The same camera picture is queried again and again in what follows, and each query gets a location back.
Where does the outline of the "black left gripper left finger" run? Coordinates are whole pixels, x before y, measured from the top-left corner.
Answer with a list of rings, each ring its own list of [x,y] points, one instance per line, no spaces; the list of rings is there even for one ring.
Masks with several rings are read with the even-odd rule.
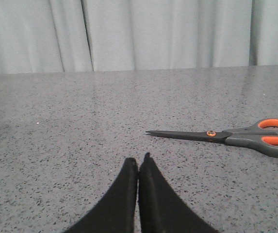
[[[127,158],[100,201],[68,233],[132,233],[137,195],[138,166]]]

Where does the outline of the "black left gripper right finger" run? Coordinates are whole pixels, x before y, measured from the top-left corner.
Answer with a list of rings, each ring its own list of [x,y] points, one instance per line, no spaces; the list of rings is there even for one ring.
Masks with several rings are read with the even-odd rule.
[[[138,190],[143,233],[216,233],[175,193],[146,153],[139,170]]]

